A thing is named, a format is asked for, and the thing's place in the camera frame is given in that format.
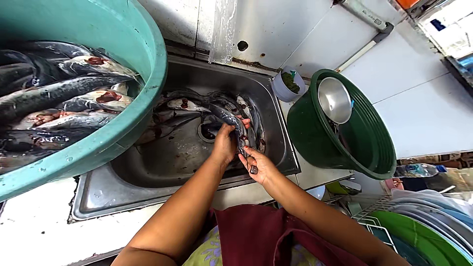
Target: green herb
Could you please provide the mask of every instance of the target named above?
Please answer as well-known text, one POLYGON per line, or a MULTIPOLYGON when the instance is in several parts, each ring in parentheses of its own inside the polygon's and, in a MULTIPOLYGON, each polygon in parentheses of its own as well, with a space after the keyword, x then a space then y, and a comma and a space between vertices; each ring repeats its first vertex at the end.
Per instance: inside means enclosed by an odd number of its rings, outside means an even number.
POLYGON ((294 78, 290 73, 284 72, 281 74, 282 82, 284 82, 284 85, 288 87, 288 89, 294 93, 298 93, 300 90, 300 87, 294 83, 294 78))

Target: white countertop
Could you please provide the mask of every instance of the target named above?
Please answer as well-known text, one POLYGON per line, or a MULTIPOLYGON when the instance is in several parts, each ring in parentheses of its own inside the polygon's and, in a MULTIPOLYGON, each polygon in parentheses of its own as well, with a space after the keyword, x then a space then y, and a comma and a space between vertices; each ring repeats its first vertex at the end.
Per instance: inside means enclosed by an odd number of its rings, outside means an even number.
MULTIPOLYGON (((280 102, 286 117, 293 103, 280 102)), ((302 172, 288 176, 303 189, 320 186, 352 174, 321 169, 299 153, 302 172)), ((65 266, 124 247, 161 204, 67 224, 77 183, 68 178, 42 185, 9 199, 0 214, 0 265, 65 266)), ((212 206, 225 209, 239 204, 272 200, 258 183, 217 191, 212 206)))

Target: woman's right hand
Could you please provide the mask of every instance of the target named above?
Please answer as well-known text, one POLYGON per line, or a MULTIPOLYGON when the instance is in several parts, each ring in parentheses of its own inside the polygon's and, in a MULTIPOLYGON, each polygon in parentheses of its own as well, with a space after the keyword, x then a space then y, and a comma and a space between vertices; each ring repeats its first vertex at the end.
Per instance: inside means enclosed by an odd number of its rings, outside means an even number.
POLYGON ((250 177, 256 182, 263 185, 263 183, 268 180, 268 178, 274 177, 276 175, 282 175, 268 157, 251 149, 248 146, 245 146, 244 149, 251 157, 245 159, 241 153, 238 154, 238 157, 245 166, 246 170, 248 170, 248 173, 250 172, 251 165, 256 165, 258 167, 258 173, 256 175, 250 174, 250 177))

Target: hand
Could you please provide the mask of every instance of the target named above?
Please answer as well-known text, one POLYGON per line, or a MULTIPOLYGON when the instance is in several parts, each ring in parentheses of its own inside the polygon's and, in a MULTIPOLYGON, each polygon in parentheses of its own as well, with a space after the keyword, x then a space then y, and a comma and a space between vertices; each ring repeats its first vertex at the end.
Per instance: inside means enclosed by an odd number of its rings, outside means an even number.
MULTIPOLYGON (((245 128, 250 127, 250 119, 242 119, 245 128)), ((212 156, 223 163, 229 164, 235 157, 237 152, 237 142, 230 138, 230 132, 235 129, 235 126, 222 124, 215 142, 213 144, 212 156)))
POLYGON ((258 173, 256 175, 250 174, 250 177, 256 182, 263 185, 264 182, 269 178, 276 175, 282 175, 268 157, 247 146, 245 146, 245 151, 251 157, 245 159, 242 154, 238 154, 238 157, 245 166, 246 170, 248 170, 248 173, 250 172, 251 165, 256 165, 258 167, 258 173))

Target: sink basin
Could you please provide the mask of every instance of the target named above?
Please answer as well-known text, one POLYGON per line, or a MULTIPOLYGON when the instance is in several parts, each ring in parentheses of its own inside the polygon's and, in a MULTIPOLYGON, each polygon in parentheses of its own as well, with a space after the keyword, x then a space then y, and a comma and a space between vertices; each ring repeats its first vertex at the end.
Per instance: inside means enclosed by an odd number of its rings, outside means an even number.
MULTIPOLYGON (((265 154, 281 173, 300 172, 279 103, 269 76, 191 59, 169 56, 164 90, 186 87, 200 94, 226 90, 244 93, 260 112, 265 154)), ((199 136, 194 119, 170 135, 132 146, 111 162, 83 174, 73 202, 72 217, 84 220, 164 202, 208 158, 213 143, 199 136)), ((219 189, 254 182, 241 162, 225 171, 219 189)))

